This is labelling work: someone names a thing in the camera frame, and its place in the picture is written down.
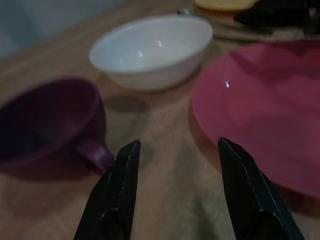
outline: table surface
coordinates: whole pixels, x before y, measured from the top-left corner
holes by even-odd
[[[183,84],[158,93],[123,89],[90,64],[88,51],[103,33],[129,21],[193,8],[189,0],[132,0],[0,62],[0,104],[61,76],[94,81],[116,153],[141,139],[133,240],[233,240],[217,149],[201,133],[190,106],[199,69]],[[230,17],[217,16],[220,20]],[[212,41],[202,67],[239,45]],[[0,175],[0,235],[4,240],[70,240],[99,175],[78,181],[25,182]],[[305,239],[320,239],[320,204],[284,191]]]

